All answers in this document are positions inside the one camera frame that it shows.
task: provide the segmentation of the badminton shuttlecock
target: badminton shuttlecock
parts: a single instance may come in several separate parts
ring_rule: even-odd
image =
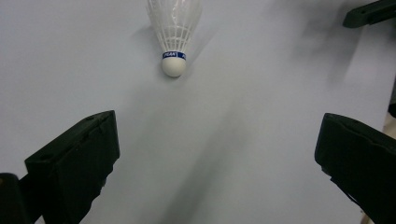
[[[179,77],[186,69],[186,47],[201,17],[200,0],[148,0],[147,9],[163,48],[163,71]]]

